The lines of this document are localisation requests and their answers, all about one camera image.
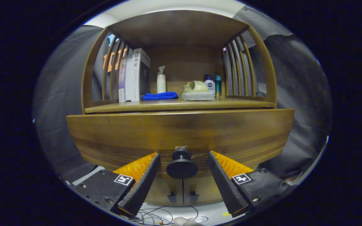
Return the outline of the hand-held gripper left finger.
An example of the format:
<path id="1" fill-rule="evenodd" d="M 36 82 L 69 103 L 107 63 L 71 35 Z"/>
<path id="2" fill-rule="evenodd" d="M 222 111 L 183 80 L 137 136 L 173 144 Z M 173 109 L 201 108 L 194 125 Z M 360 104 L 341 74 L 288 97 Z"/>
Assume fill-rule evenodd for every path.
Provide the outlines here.
<path id="1" fill-rule="evenodd" d="M 104 209 L 136 217 L 160 165 L 159 153 L 152 153 L 115 171 L 101 169 L 74 187 Z"/>

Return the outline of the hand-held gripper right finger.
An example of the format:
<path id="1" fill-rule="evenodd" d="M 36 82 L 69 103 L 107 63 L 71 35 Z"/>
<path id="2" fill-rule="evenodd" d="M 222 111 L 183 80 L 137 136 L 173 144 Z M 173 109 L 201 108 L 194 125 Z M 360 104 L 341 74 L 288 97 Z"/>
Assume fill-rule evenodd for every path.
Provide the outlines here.
<path id="1" fill-rule="evenodd" d="M 232 217 L 263 211 L 296 188 L 266 168 L 253 170 L 214 151 L 207 164 Z"/>

